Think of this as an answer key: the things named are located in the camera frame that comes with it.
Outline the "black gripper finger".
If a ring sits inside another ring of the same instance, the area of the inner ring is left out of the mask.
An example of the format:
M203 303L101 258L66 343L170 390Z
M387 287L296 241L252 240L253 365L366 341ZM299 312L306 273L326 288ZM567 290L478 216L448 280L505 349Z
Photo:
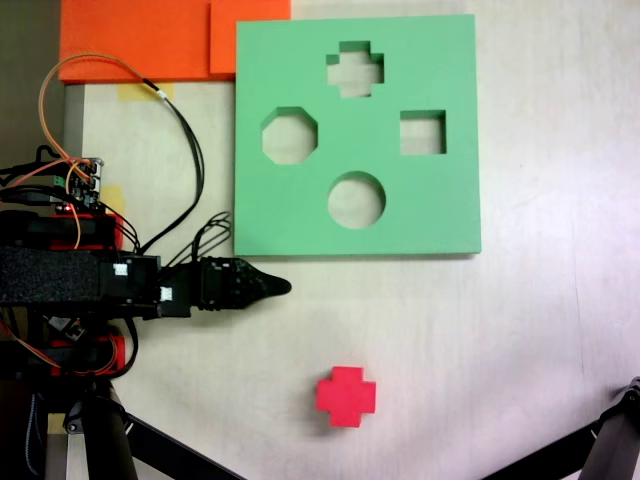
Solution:
M239 303L241 306L249 306L290 292L291 283L288 280L262 272L244 260L240 261Z

